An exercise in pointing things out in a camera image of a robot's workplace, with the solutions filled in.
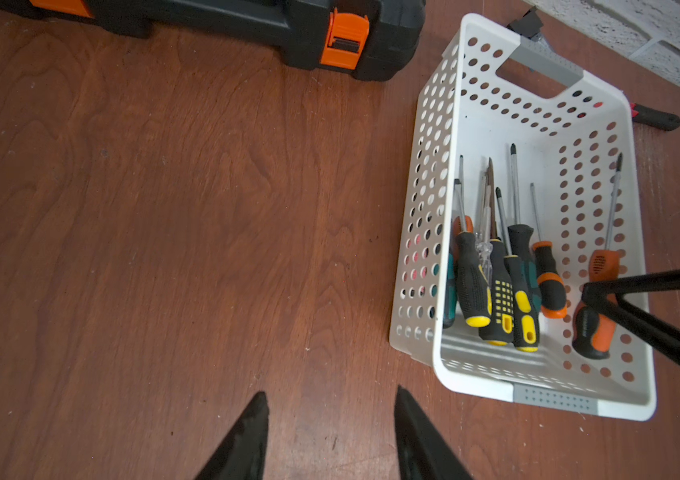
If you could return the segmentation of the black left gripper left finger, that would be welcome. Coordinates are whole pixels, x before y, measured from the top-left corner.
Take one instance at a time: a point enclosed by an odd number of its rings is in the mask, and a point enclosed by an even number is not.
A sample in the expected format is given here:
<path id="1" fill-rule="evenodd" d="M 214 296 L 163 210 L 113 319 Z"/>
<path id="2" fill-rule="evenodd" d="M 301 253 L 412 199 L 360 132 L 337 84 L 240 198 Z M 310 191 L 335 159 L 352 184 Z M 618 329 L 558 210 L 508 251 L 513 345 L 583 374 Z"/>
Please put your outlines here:
<path id="1" fill-rule="evenodd" d="M 269 434 L 267 395 L 257 392 L 236 420 L 196 480 L 262 480 Z"/>

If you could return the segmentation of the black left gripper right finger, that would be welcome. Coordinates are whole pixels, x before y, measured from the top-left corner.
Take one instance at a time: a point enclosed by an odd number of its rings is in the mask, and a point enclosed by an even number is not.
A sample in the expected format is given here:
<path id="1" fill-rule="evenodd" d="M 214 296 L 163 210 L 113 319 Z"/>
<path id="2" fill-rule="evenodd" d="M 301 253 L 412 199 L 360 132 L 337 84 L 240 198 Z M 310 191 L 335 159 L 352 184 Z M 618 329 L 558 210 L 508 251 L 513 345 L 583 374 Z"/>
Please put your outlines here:
<path id="1" fill-rule="evenodd" d="M 472 480 L 465 466 L 404 387 L 394 407 L 396 445 L 402 480 Z"/>

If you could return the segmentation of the orange handle screwdriver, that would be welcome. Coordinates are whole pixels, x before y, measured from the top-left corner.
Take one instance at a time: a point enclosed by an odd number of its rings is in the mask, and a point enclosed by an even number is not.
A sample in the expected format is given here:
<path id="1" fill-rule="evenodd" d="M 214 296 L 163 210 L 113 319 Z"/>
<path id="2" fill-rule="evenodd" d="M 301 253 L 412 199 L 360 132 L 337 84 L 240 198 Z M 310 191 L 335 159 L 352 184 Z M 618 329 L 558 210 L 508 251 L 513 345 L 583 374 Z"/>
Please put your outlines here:
<path id="1" fill-rule="evenodd" d="M 591 283 L 615 281 L 618 279 L 620 256 L 612 249 L 613 227 L 616 213 L 619 185 L 622 175 L 623 154 L 616 162 L 615 180 L 611 194 L 608 225 L 605 234 L 605 246 L 593 252 L 589 263 L 589 280 Z M 584 298 L 579 302 L 573 320 L 573 349 L 581 356 L 591 360 L 605 360 L 610 357 L 609 349 L 616 329 L 616 323 L 603 310 L 607 302 L 614 303 L 611 294 L 604 294 L 586 287 Z"/>

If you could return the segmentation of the green handle screwdriver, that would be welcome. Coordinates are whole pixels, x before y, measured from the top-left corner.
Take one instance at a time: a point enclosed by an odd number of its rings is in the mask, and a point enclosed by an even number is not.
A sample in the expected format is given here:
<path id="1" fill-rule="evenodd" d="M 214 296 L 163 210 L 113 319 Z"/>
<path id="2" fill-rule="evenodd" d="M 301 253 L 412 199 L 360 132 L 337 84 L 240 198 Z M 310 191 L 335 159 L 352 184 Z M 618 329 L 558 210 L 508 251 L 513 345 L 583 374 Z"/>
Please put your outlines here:
<path id="1" fill-rule="evenodd" d="M 445 310 L 443 328 L 448 329 L 454 325 L 457 311 L 457 288 L 456 288 L 456 270 L 455 261 L 452 253 L 448 256 L 447 263 L 447 284 L 445 294 Z"/>

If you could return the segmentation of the green black screwdriver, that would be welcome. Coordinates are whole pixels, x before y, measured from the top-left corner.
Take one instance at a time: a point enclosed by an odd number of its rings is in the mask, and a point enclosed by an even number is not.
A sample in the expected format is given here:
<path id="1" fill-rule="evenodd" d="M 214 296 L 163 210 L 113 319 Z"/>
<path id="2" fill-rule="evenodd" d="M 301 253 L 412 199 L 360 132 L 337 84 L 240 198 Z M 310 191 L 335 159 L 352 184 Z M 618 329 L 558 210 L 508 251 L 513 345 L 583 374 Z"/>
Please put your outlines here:
<path id="1" fill-rule="evenodd" d="M 510 146 L 509 175 L 513 192 L 513 216 L 514 223 L 508 228 L 512 253 L 522 261 L 522 276 L 526 282 L 528 296 L 534 308 L 539 311 L 542 303 L 541 293 L 536 279 L 536 266 L 530 250 L 530 239 L 534 229 L 524 224 L 521 219 L 519 169 L 517 159 L 517 147 L 515 143 Z"/>

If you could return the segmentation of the pink handle screwdriver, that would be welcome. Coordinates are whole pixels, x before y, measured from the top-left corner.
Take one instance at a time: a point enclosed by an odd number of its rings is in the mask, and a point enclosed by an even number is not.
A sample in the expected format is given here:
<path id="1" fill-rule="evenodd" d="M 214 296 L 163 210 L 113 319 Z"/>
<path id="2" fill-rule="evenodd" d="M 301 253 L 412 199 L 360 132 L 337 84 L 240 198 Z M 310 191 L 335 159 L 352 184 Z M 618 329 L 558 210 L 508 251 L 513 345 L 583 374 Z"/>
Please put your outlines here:
<path id="1" fill-rule="evenodd" d="M 423 284 L 432 276 L 431 243 L 425 234 L 416 234 L 404 242 L 401 280 L 408 288 Z"/>

